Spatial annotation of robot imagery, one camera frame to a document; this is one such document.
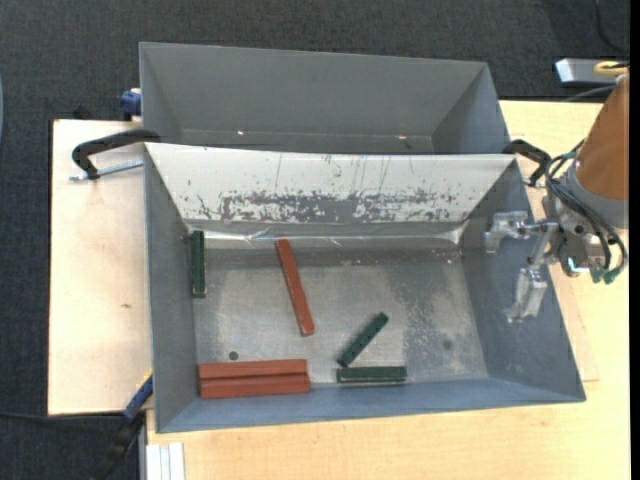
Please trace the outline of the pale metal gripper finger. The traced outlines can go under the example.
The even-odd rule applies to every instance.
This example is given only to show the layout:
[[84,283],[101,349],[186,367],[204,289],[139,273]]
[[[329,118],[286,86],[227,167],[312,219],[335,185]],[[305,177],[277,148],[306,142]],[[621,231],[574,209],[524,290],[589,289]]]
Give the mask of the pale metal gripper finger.
[[489,230],[484,233],[485,250],[488,253],[495,253],[504,238],[528,239],[530,232],[527,228],[527,219],[526,211],[496,213]]
[[517,275],[513,301],[505,310],[507,321],[514,323],[537,318],[547,289],[548,283],[539,270],[522,267]]

